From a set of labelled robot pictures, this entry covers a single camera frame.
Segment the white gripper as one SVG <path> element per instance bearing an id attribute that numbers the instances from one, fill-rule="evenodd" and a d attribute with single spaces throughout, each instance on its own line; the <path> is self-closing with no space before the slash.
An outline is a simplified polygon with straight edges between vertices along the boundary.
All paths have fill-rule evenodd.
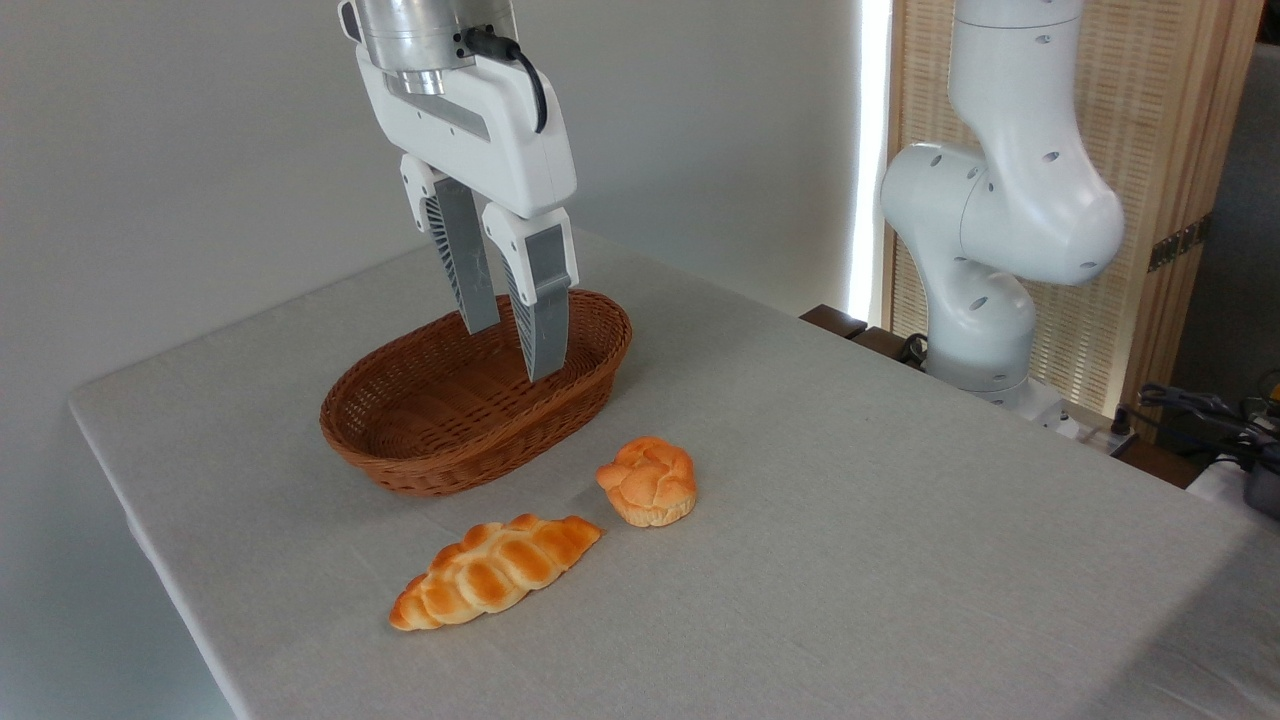
<path id="1" fill-rule="evenodd" d="M 406 152 L 399 173 L 415 225 L 434 242 L 467 332 L 500 322 L 475 190 L 494 201 L 483 225 L 503 258 L 527 378 L 558 372 L 568 347 L 568 295 L 579 284 L 562 206 L 579 183 L 550 81 L 540 78 L 547 123 L 536 132 L 538 105 L 521 65 L 480 58 L 447 72 L 443 95 L 419 95 L 376 68 L 365 46 L 355 56 L 378 124 Z"/>

